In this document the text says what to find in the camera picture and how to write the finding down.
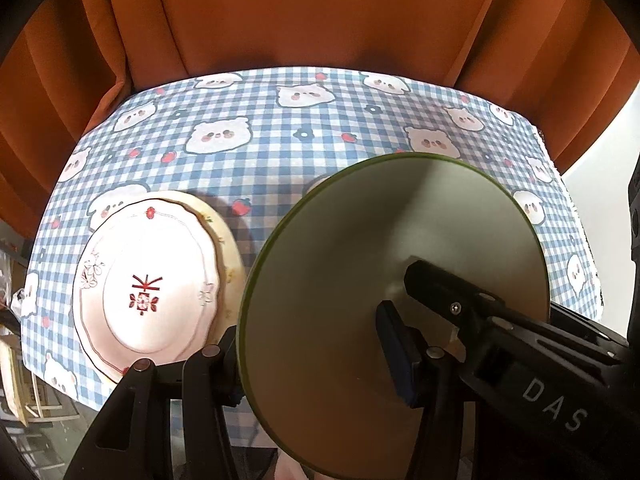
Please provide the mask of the blue-patterned bowl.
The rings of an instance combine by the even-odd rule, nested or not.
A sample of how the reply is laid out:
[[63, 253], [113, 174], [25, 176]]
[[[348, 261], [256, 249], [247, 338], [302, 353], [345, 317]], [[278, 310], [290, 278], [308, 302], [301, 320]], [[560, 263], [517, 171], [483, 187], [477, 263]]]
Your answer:
[[274, 228], [247, 280], [242, 385], [268, 436], [339, 479], [400, 479], [422, 418], [419, 337], [455, 359], [474, 301], [549, 315], [532, 224], [494, 178], [445, 156], [357, 162]]

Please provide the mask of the pink red-rimmed plate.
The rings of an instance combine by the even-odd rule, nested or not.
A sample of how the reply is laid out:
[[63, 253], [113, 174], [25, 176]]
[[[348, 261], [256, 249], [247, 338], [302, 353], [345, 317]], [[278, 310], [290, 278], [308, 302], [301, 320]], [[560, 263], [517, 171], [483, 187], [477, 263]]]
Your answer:
[[81, 349], [116, 384], [137, 360], [182, 360], [221, 310], [222, 243], [204, 214], [160, 196], [136, 200], [90, 235], [72, 315]]

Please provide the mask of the round yellow floral plate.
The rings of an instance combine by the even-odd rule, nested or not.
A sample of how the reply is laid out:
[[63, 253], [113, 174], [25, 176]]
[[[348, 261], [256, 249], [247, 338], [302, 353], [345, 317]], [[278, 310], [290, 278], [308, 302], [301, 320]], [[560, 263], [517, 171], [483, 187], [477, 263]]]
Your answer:
[[212, 206], [192, 194], [166, 191], [162, 196], [172, 202], [183, 204], [194, 212], [213, 237], [221, 285], [218, 292], [218, 313], [212, 328], [220, 332], [230, 325], [235, 325], [238, 322], [246, 273], [239, 247], [230, 228]]

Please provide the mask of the blue checkered bear tablecloth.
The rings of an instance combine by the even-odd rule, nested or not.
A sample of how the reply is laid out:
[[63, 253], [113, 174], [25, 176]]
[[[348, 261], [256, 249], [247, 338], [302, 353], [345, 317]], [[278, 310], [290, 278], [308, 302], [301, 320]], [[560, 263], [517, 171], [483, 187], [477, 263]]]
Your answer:
[[289, 67], [199, 76], [132, 96], [68, 156], [25, 283], [26, 367], [100, 408], [113, 391], [82, 352], [72, 308], [93, 231], [145, 193], [207, 200], [252, 263], [277, 222], [334, 172], [390, 153], [447, 155], [500, 182], [544, 250], [550, 296], [600, 320], [598, 271], [570, 193], [524, 116], [459, 90], [378, 73]]

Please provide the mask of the orange pleated curtain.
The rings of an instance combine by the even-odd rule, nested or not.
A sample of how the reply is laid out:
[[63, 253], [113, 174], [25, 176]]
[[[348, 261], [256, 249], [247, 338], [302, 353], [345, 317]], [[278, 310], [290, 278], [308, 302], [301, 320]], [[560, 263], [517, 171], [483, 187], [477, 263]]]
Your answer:
[[1, 63], [2, 219], [33, 236], [81, 136], [130, 94], [282, 65], [482, 96], [541, 128], [559, 170], [639, 81], [639, 51], [602, 0], [44, 0]]

